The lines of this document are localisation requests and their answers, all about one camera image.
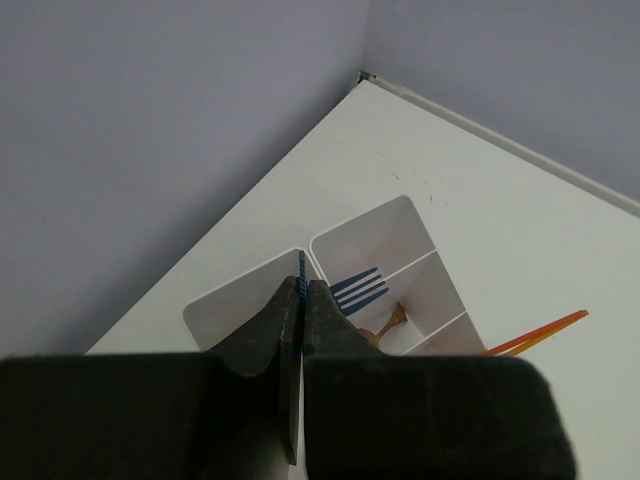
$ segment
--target white table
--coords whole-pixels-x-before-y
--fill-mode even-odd
[[[196,350],[194,297],[399,194],[484,342],[591,315],[523,357],[550,381],[583,479],[640,470],[640,220],[360,84],[91,350]]]

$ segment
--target orange plastic utensil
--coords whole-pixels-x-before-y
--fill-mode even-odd
[[[528,346],[523,350],[519,350],[516,353],[512,353],[512,352],[508,353],[509,355],[517,355],[518,353],[522,353],[524,350],[527,350],[528,348],[532,347],[536,343],[541,342],[545,338],[550,337],[554,333],[559,332],[560,330],[568,327],[572,323],[577,322],[578,320],[586,317],[587,315],[589,315],[589,312],[587,310],[578,310],[577,312],[574,312],[571,315],[562,317],[560,320],[556,320],[555,322],[551,322],[543,327],[536,328],[535,330],[532,330],[529,333],[525,333],[524,335],[514,338],[513,340],[503,343],[502,345],[498,345],[497,347],[491,348],[487,350],[484,354],[497,355],[499,353],[506,352],[507,350],[510,350],[514,347],[518,347],[520,345],[524,347],[523,344],[527,344]]]

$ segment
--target orange straw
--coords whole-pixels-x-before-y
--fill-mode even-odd
[[[551,335],[553,335],[557,331],[560,331],[563,328],[568,327],[572,323],[577,322],[581,318],[586,317],[587,315],[589,315],[588,311],[586,311],[586,310],[578,310],[577,312],[574,312],[571,315],[567,315],[566,317],[563,317],[560,320],[556,320],[555,322],[551,322],[551,323],[545,325],[544,327],[536,328],[535,330],[532,330],[529,333],[525,333],[524,335],[521,335],[518,338],[514,338],[513,340],[510,340],[510,341],[508,341],[506,343],[503,343],[502,345],[498,345],[497,347],[494,347],[494,348],[492,348],[490,350],[487,350],[484,354],[485,355],[497,355],[498,353],[505,352],[505,351],[507,351],[507,350],[509,350],[509,349],[511,349],[513,347],[517,347],[517,346],[519,346],[519,345],[521,345],[523,343],[527,344],[529,341],[538,340],[539,337],[544,337],[544,338],[540,338],[535,343],[528,344],[528,346],[525,348],[525,350],[526,350],[526,349],[532,347],[533,345],[535,345],[536,343],[541,342],[545,338],[550,337]],[[523,351],[524,350],[521,350],[520,352],[517,352],[517,353],[509,352],[509,354],[517,355],[518,353],[521,353]]]
[[[569,325],[571,325],[571,323],[567,323],[561,327],[556,328],[555,330],[552,330],[551,332],[545,333],[543,335],[540,335],[539,337],[536,337],[534,339],[531,339],[527,342],[524,342],[522,345],[520,345],[519,347],[514,348],[513,350],[509,350],[508,352],[506,352],[504,355],[508,356],[508,357],[515,357],[516,355],[521,354],[522,352],[529,350],[531,347],[533,347],[534,345],[540,343],[543,340],[546,340],[547,338],[555,335],[556,333],[558,333],[560,330],[563,330],[565,328],[567,328]]]

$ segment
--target white drawer organizer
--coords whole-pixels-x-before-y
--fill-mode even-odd
[[[298,275],[293,249],[197,298],[184,320],[207,350],[266,305],[282,280]],[[485,350],[431,237],[409,197],[397,197],[311,239],[308,280],[329,285],[378,267],[389,292],[351,315],[358,328],[378,332],[396,302],[408,322],[392,328],[380,348],[393,355],[478,354]]]

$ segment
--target blue plastic fork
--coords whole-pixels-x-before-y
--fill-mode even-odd
[[[382,275],[378,274],[371,278],[367,278],[377,271],[378,267],[374,267],[365,272],[354,275],[353,277],[349,277],[346,280],[334,283],[329,287],[333,294],[333,298],[338,304],[338,308],[340,308],[340,311],[345,317],[362,310],[371,302],[380,298],[389,291],[389,288],[385,287],[385,281],[380,280]]]
[[[300,297],[303,300],[307,299],[307,274],[305,269],[305,254],[302,250],[298,253],[298,260],[300,262],[300,276],[298,277],[298,291],[300,292]]]

